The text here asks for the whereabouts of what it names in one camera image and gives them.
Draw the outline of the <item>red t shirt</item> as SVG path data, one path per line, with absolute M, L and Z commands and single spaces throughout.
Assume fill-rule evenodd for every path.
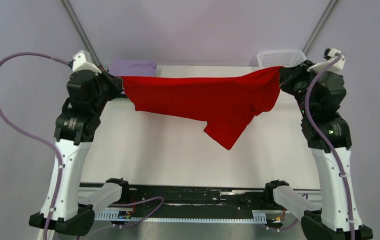
M 254 117 L 275 106 L 279 70 L 235 77 L 124 76 L 123 88 L 136 111 L 206 122 L 204 132 L 230 150 Z

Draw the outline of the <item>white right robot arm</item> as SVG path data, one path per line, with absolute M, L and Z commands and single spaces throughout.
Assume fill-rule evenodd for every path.
M 348 123 L 338 110 L 347 91 L 340 71 L 345 57 L 328 48 L 324 61 L 306 60 L 280 69 L 280 89 L 292 95 L 302 114 L 302 132 L 315 160 L 322 204 L 316 205 L 282 180 L 265 186 L 263 202 L 282 206 L 302 225 L 309 240 L 370 240 L 373 230 L 357 210 L 351 178 L 352 139 Z

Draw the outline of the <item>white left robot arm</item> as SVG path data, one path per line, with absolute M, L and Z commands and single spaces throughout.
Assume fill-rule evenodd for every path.
M 68 98 L 55 121 L 55 164 L 47 198 L 40 211 L 29 217 L 29 225 L 42 230 L 82 237 L 89 233 L 95 217 L 109 205 L 130 203 L 129 183 L 110 178 L 101 188 L 79 198 L 84 162 L 100 126 L 106 104 L 119 97 L 122 79 L 97 67 L 87 51 L 73 56 L 67 82 Z

